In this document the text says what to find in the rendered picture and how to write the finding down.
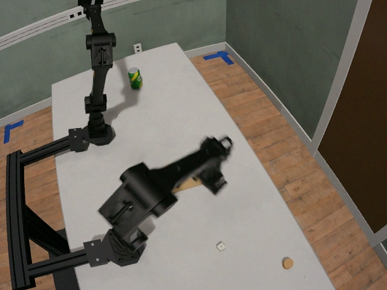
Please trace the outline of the tan short cylinder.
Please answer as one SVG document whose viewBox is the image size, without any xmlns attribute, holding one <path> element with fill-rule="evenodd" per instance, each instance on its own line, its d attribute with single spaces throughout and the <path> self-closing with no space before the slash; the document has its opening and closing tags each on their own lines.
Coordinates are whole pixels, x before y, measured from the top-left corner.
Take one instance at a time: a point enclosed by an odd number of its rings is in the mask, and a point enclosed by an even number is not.
<svg viewBox="0 0 387 290">
<path fill-rule="evenodd" d="M 284 269 L 290 269 L 293 266 L 293 264 L 294 264 L 294 262 L 293 262 L 292 259 L 286 259 L 283 262 L 282 266 L 283 266 Z"/>
</svg>

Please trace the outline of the grey die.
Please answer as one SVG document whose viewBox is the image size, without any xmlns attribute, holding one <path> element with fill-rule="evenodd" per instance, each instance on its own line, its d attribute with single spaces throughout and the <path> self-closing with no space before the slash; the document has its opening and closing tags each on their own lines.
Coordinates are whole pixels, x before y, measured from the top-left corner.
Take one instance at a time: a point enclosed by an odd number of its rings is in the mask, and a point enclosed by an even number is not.
<svg viewBox="0 0 387 290">
<path fill-rule="evenodd" d="M 222 252 L 226 246 L 223 244 L 223 243 L 220 243 L 217 247 L 216 247 L 220 252 Z"/>
</svg>

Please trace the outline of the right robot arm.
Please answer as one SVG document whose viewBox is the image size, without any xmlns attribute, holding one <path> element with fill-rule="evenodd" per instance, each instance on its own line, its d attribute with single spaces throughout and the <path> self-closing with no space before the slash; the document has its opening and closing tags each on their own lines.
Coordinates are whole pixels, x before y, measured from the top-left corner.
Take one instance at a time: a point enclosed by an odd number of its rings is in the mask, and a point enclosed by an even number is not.
<svg viewBox="0 0 387 290">
<path fill-rule="evenodd" d="M 208 138 L 201 150 L 162 169 L 149 170 L 141 163 L 125 170 L 120 186 L 96 210 L 111 229 L 108 238 L 116 261 L 137 259 L 137 250 L 149 240 L 137 226 L 149 216 L 156 221 L 166 214 L 178 202 L 171 193 L 201 173 L 217 171 L 217 181 L 233 159 L 235 145 L 229 137 L 221 142 Z"/>
</svg>

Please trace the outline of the green and yellow soda can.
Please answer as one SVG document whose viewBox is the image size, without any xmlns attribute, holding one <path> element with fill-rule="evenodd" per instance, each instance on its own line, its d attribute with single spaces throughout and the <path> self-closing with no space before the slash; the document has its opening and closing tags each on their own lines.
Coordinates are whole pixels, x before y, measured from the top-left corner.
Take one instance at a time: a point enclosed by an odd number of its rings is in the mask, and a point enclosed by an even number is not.
<svg viewBox="0 0 387 290">
<path fill-rule="evenodd" d="M 139 89 L 142 86 L 140 70 L 136 67 L 129 69 L 129 81 L 132 89 Z"/>
</svg>

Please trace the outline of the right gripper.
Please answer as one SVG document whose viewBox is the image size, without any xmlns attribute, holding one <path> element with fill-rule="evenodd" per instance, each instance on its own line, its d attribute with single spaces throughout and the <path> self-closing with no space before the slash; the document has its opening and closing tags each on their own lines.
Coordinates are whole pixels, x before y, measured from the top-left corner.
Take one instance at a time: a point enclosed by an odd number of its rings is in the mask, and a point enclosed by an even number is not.
<svg viewBox="0 0 387 290">
<path fill-rule="evenodd" d="M 213 195 L 218 198 L 229 186 L 229 183 L 225 182 L 223 185 L 221 185 L 225 180 L 225 176 L 221 176 L 217 181 L 216 181 L 216 173 L 205 173 L 203 172 L 202 174 L 198 175 L 196 178 L 193 180 L 198 184 L 200 181 L 203 182 L 203 186 L 207 188 L 210 192 L 213 193 Z M 221 185 L 221 186 L 220 186 Z M 219 187 L 220 186 L 220 187 Z M 219 188 L 218 188 L 219 187 Z"/>
</svg>

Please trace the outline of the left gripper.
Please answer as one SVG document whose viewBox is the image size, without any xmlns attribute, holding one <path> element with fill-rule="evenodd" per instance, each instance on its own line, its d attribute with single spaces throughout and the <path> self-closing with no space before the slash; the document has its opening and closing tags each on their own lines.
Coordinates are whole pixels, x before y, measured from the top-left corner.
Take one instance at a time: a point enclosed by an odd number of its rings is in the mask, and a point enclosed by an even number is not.
<svg viewBox="0 0 387 290">
<path fill-rule="evenodd" d="M 102 5 L 103 4 L 103 0 L 98 0 L 98 4 Z M 85 5 L 86 5 L 85 0 L 78 0 L 78 6 L 84 7 Z"/>
</svg>

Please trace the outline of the tan square mat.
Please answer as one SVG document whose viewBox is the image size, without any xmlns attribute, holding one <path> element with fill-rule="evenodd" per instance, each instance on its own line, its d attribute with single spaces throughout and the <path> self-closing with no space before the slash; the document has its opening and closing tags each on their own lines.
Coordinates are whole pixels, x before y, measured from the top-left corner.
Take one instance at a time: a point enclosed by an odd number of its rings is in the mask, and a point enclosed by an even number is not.
<svg viewBox="0 0 387 290">
<path fill-rule="evenodd" d="M 167 167 L 171 164 L 168 164 L 168 165 L 165 165 L 164 167 Z M 174 191 L 173 193 L 175 192 L 179 192 L 179 191 L 182 191 L 182 190 L 186 190 L 186 189 L 190 189 L 192 187 L 196 187 L 196 186 L 199 186 L 199 185 L 203 185 L 203 182 L 200 181 L 198 184 L 192 179 L 190 180 L 189 182 L 185 183 L 184 185 L 182 185 L 181 187 L 179 187 L 178 189 L 176 189 L 176 191 Z"/>
</svg>

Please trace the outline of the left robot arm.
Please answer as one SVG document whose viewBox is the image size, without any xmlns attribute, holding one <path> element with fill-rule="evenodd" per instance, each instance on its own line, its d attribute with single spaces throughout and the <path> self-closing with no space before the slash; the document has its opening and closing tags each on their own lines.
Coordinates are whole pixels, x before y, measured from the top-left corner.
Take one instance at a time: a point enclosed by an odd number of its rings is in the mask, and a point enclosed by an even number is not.
<svg viewBox="0 0 387 290">
<path fill-rule="evenodd" d="M 86 35 L 86 49 L 91 50 L 92 71 L 94 70 L 93 88 L 89 96 L 85 97 L 85 110 L 86 114 L 89 114 L 89 138 L 100 138 L 106 137 L 105 121 L 101 112 L 106 111 L 107 98 L 103 91 L 106 75 L 113 66 L 112 48 L 116 46 L 116 37 L 114 33 L 108 33 L 104 28 L 100 16 L 102 7 L 98 4 L 98 0 L 85 0 L 85 3 L 83 13 L 86 14 L 93 32 Z"/>
</svg>

